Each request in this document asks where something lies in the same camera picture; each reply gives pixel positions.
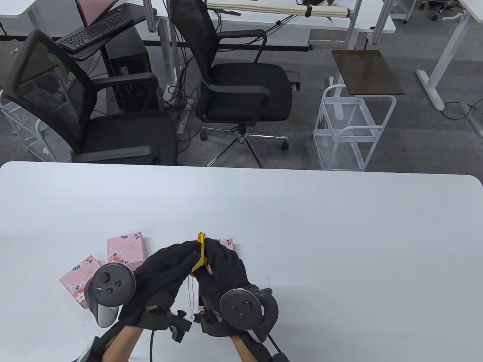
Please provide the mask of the person's left hand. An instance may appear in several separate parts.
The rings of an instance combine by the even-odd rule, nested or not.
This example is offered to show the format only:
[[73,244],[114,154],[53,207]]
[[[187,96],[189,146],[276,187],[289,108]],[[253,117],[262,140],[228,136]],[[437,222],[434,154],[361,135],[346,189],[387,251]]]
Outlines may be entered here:
[[141,316],[147,306],[169,311],[181,285],[201,257],[201,245],[196,240],[173,244],[148,257],[134,271],[136,288],[131,299],[123,305],[119,321],[125,326],[142,327]]

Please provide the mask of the person's right hand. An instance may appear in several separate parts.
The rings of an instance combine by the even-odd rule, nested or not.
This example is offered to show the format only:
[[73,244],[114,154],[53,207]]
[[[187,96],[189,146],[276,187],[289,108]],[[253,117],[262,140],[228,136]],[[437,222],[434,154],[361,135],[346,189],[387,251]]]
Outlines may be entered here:
[[250,282],[243,261],[234,250],[210,238],[205,238],[204,247],[211,272],[206,267],[200,267],[194,276],[205,307],[221,315],[220,301],[223,295],[233,289],[247,287]]

